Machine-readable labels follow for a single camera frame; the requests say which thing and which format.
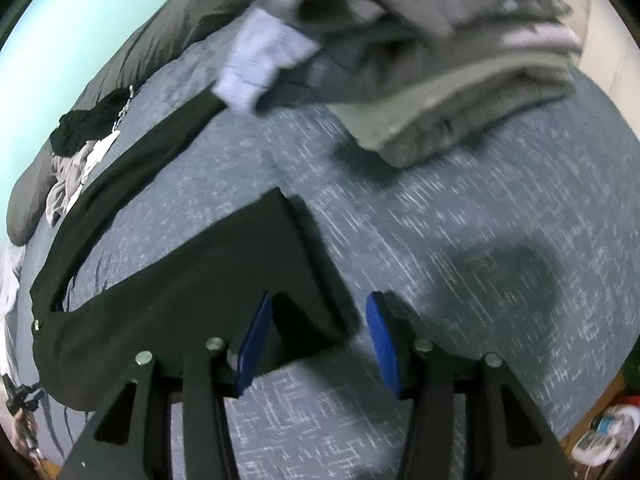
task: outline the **folded clothes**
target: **folded clothes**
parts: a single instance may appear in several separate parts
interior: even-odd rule
[[[176,112],[156,124],[133,148],[120,156],[117,164],[111,164],[106,168],[87,187],[86,192],[82,193],[65,221],[62,222],[46,262],[31,287],[31,300],[35,320],[33,355],[40,372],[40,382],[49,394],[64,404],[78,410],[95,409],[95,403],[110,384],[110,380],[120,372],[123,364],[123,361],[117,362],[115,367],[110,368],[113,373],[110,375],[103,361],[103,365],[95,369],[97,373],[95,378],[88,373],[86,362],[77,368],[74,366],[78,363],[78,359],[83,360],[83,355],[88,356],[88,354],[84,351],[73,351],[70,348],[85,337],[88,338],[84,339],[85,342],[91,341],[93,337],[90,336],[91,330],[103,330],[106,326],[104,323],[95,322],[95,319],[91,321],[95,314],[90,308],[80,308],[68,314],[61,312],[61,294],[66,289],[69,279],[89,254],[95,241],[102,235],[109,220],[132,196],[146,186],[158,171],[181,153],[211,118],[224,108],[224,103],[215,98],[208,89],[191,98]],[[122,286],[118,284],[112,287],[110,294]],[[136,296],[135,286],[131,293]],[[106,294],[99,294],[91,302],[101,303],[106,297]],[[147,310],[147,303],[138,301],[138,304]],[[105,314],[107,318],[111,317],[110,322],[116,319],[105,311],[101,316]],[[82,319],[89,320],[84,321],[87,323],[84,327],[80,327],[80,330],[71,328]],[[107,329],[107,333],[110,331],[114,333],[113,327]],[[123,352],[127,351],[126,348],[115,345],[114,349],[117,348]],[[97,355],[101,355],[108,361],[110,356],[116,353],[116,351],[105,352],[104,347],[101,347]],[[75,380],[82,383],[82,388],[74,389],[71,385],[73,379],[65,376],[65,371],[68,373],[70,369],[74,371]],[[105,382],[100,383],[98,378],[104,379]]]
[[[408,3],[256,0],[214,92],[243,113],[334,104],[361,146],[398,167],[572,92],[582,43],[556,20],[562,0]]]
[[[103,140],[98,140],[95,143],[94,148],[91,150],[89,155],[87,155],[86,164],[84,165],[84,170],[82,171],[82,177],[80,178],[79,186],[71,195],[71,197],[69,197],[65,207],[65,212],[68,213],[69,210],[74,206],[74,204],[78,200],[78,197],[82,193],[82,189],[84,188],[84,185],[89,178],[89,174],[104,158],[106,153],[109,151],[109,148],[113,145],[113,143],[119,136],[120,130],[115,130],[111,135],[105,137]]]
[[[238,17],[251,1],[167,0],[89,81],[72,110],[91,110],[118,88],[130,85],[139,88],[187,47]],[[78,165],[60,158],[69,157],[53,153],[47,139],[36,159],[14,185],[6,222],[7,234],[14,244],[23,245],[30,240],[47,207],[47,197],[49,223],[53,224],[59,217],[70,183],[78,180],[76,174],[67,177],[62,173],[64,168],[77,168]],[[52,165],[57,176],[50,171]]]
[[[557,96],[561,89],[564,92],[571,91],[570,65],[571,60],[565,54],[508,52],[427,79],[388,98],[366,104],[335,104],[329,108],[361,147],[375,152],[385,150],[388,156],[390,143],[393,146],[405,146],[402,142],[405,135],[415,137],[418,130],[425,130],[422,134],[425,141],[421,149],[415,152],[415,157],[403,157],[401,160],[391,157],[394,166],[404,167],[415,159],[429,156],[462,140],[465,132],[457,130],[454,133],[451,121],[459,118],[476,99],[483,99],[484,108],[499,110],[498,116],[511,111],[503,100],[491,104],[497,81],[506,84],[507,80],[517,79],[520,86],[526,86],[526,81],[530,80],[530,91],[518,94],[518,105],[524,106],[527,104],[526,96],[534,103],[539,102],[541,96]],[[536,77],[539,69],[542,69],[543,77]],[[462,98],[463,93],[466,93],[467,99]],[[477,124],[476,121],[465,121],[465,124],[476,129],[486,122]]]

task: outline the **gray clothes pile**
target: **gray clothes pile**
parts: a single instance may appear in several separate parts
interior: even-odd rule
[[[331,110],[405,168],[570,94],[562,0],[255,0],[214,92],[238,113]]]

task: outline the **bolt head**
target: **bolt head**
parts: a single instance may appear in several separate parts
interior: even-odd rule
[[[421,354],[426,354],[433,350],[433,343],[428,339],[416,339],[414,341],[414,348],[417,352]]]
[[[154,358],[154,355],[149,350],[143,350],[138,355],[136,355],[136,362],[140,365],[147,365],[151,362],[151,359]]]
[[[498,354],[485,355],[484,362],[491,368],[500,368],[502,366],[502,358]]]
[[[204,346],[207,350],[220,350],[225,345],[225,340],[221,337],[210,337]]]

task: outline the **black cloth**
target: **black cloth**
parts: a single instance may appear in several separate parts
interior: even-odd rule
[[[212,336],[230,340],[262,294],[274,294],[274,320],[262,371],[337,342],[343,335],[317,281],[287,200],[264,195],[180,248],[62,312],[66,284],[110,219],[183,151],[222,101],[208,89],[165,118],[80,196],[31,288],[33,355],[44,389],[91,411],[137,352],[149,350],[179,376],[184,352]]]
[[[0,428],[0,478],[2,480],[40,480],[33,465],[21,456]]]
[[[129,90],[118,88],[91,110],[72,110],[64,114],[49,136],[53,153],[74,156],[88,140],[104,139],[111,133],[113,123],[128,98]]]

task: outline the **gray bedsheet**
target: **gray bedsheet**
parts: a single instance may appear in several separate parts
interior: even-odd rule
[[[92,176],[215,77],[233,23],[140,90]],[[362,311],[375,289],[410,306],[421,335],[467,356],[498,351],[556,435],[584,415],[640,332],[640,144],[585,76],[577,92],[399,171],[364,152],[324,106],[263,118],[222,112],[124,207],[71,281],[65,307],[157,261],[273,186],[300,197],[304,230]],[[28,290],[55,230],[28,245],[17,313],[20,378],[31,355]],[[256,379],[227,403],[241,476],[394,478],[410,406],[384,389],[366,330],[342,349]],[[86,414],[53,399],[36,418],[60,462]],[[455,472],[462,463],[456,437]],[[179,408],[174,409],[179,478]]]

